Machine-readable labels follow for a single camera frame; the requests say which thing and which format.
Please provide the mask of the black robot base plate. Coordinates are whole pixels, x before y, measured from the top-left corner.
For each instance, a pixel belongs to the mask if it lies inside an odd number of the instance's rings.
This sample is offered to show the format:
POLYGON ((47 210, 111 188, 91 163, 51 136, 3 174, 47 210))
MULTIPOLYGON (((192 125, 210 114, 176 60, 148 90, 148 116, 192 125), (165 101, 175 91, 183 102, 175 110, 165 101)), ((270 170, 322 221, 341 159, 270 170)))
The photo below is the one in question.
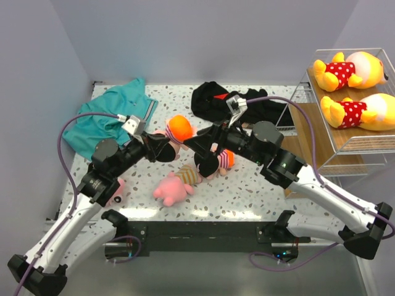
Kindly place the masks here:
POLYGON ((137 237, 139 255, 151 252, 280 252, 286 245, 296 249, 309 243, 308 237, 294 237, 284 230, 275 232, 274 222, 226 221, 130 221, 116 237, 137 237))

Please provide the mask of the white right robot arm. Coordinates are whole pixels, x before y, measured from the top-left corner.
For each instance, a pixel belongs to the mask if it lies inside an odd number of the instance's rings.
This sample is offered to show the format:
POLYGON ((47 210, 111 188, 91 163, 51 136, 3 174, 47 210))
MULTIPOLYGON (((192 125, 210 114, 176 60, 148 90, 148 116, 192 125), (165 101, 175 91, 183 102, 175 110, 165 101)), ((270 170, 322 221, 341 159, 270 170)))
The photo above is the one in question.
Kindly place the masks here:
POLYGON ((184 144, 202 158, 217 155, 223 149, 232 151, 260 166, 261 175, 271 184, 301 194, 337 217, 331 222, 325 217, 285 210, 276 222, 263 228, 264 234, 282 242, 297 237, 324 239, 343 245, 358 257, 374 259, 385 238, 392 207, 384 202, 367 202, 320 176, 305 160, 282 149, 283 139, 268 121, 255 124, 251 134, 227 123, 215 123, 184 144))

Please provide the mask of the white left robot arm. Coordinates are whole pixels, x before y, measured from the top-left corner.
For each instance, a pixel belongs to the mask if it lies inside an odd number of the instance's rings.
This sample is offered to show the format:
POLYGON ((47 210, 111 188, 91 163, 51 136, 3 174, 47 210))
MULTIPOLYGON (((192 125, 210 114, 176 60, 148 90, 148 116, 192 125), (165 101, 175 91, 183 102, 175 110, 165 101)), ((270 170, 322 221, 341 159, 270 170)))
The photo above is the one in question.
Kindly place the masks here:
POLYGON ((74 197, 67 210, 40 241, 24 255, 13 255, 8 267, 18 289, 33 295, 59 295, 67 283, 60 259, 86 223, 112 199, 120 187, 118 178, 142 158, 155 162, 169 142, 162 134, 143 133, 121 148, 113 139, 96 146, 91 165, 79 185, 72 184, 74 197))

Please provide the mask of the yellow polka-dot plush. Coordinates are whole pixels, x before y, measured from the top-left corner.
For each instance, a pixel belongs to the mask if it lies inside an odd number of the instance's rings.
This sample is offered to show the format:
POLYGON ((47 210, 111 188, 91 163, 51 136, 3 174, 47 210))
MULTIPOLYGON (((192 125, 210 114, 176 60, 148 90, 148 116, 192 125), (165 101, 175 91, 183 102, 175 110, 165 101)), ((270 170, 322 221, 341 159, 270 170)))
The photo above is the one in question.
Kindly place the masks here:
POLYGON ((313 64, 313 73, 319 87, 327 92, 345 86, 367 89, 388 81, 383 62, 364 51, 354 52, 348 57, 338 52, 330 63, 317 59, 313 64))
POLYGON ((324 96, 320 108, 329 125, 339 130, 355 127, 369 131, 394 129, 394 97, 389 94, 376 93, 360 101, 346 97, 339 102, 324 96))

